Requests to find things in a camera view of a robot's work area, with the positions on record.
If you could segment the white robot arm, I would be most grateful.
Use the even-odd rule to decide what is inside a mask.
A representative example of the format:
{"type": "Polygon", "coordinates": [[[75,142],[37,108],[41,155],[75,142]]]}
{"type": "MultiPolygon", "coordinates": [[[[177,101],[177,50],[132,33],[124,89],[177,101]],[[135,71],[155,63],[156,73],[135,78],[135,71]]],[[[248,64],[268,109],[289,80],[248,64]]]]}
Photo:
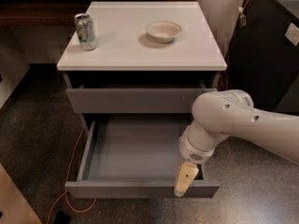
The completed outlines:
{"type": "Polygon", "coordinates": [[[212,157],[216,146],[230,136],[299,163],[299,117],[257,109],[244,91],[205,92],[194,100],[192,117],[179,138],[185,162],[178,168],[174,187],[178,197],[184,196],[197,176],[197,166],[212,157]]]}

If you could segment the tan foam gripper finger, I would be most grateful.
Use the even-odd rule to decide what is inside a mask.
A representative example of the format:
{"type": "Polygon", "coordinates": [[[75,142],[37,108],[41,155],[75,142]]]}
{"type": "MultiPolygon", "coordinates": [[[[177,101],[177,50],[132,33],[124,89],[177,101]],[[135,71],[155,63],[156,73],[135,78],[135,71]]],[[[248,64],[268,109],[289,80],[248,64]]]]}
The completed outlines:
{"type": "Polygon", "coordinates": [[[178,167],[177,178],[174,186],[174,194],[182,197],[196,178],[199,169],[196,164],[185,161],[178,167]]]}

